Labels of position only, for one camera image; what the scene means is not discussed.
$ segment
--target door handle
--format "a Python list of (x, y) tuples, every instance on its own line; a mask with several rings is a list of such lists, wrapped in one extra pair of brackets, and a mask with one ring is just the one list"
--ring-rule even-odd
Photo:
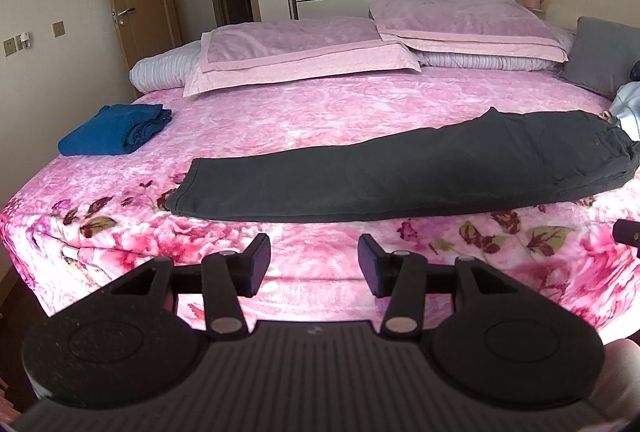
[(125, 15), (125, 14), (129, 13), (130, 11), (136, 11), (136, 8), (127, 8), (127, 9), (125, 9), (125, 10), (121, 11), (121, 12), (118, 14), (118, 16), (119, 16), (119, 17), (121, 17), (121, 16), (123, 16), (123, 15)]

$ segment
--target circular black disc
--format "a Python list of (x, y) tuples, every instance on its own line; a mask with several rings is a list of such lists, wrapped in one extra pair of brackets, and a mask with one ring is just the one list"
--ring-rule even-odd
[(22, 360), (41, 396), (105, 408), (149, 398), (190, 370), (198, 341), (186, 322), (136, 296), (63, 311), (34, 329)]
[(510, 408), (586, 398), (604, 361), (598, 333), (583, 320), (545, 300), (500, 295), (441, 323), (430, 352), (455, 385)]

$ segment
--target ridged black surface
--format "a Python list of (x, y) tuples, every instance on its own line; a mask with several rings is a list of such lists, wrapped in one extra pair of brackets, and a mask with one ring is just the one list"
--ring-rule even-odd
[(127, 408), (42, 401), (18, 432), (574, 432), (602, 421), (584, 402), (503, 410), (457, 393), (413, 344), (367, 322), (259, 322), (241, 342), (210, 346), (181, 385)]

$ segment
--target person's leg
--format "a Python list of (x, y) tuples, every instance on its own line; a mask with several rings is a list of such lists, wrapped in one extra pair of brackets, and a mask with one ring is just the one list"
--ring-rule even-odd
[(590, 401), (612, 419), (640, 414), (640, 347), (625, 338), (605, 346), (605, 360)]

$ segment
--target baseboard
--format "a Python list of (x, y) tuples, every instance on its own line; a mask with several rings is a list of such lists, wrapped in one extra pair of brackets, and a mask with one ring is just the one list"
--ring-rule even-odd
[(15, 271), (15, 268), (11, 267), (9, 268), (9, 271), (4, 274), (2, 280), (0, 280), (0, 308), (2, 308), (2, 304), (4, 304), (4, 301), (9, 296), (9, 293), (14, 288), (19, 278), (20, 276), (18, 275), (18, 272)]

